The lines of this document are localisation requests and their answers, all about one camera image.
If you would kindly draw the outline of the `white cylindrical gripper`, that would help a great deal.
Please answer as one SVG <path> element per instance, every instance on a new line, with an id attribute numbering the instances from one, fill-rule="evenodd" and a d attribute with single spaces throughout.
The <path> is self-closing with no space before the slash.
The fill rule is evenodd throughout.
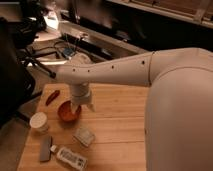
<path id="1" fill-rule="evenodd" d="M 91 112 L 95 112 L 93 104 L 90 104 L 92 101 L 92 92 L 90 90 L 88 83 L 83 84 L 71 84 L 71 99 L 75 105 L 87 105 L 88 109 Z M 74 115 L 79 116 L 81 114 L 82 107 L 77 106 L 74 109 Z"/>

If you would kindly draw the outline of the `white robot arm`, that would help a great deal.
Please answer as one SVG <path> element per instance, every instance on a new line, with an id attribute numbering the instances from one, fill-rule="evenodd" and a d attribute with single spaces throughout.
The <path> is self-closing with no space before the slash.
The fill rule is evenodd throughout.
<path id="1" fill-rule="evenodd" d="M 147 171 L 213 171 L 213 52 L 160 50 L 95 64 L 76 55 L 57 79 L 79 105 L 91 101 L 91 83 L 147 87 Z"/>

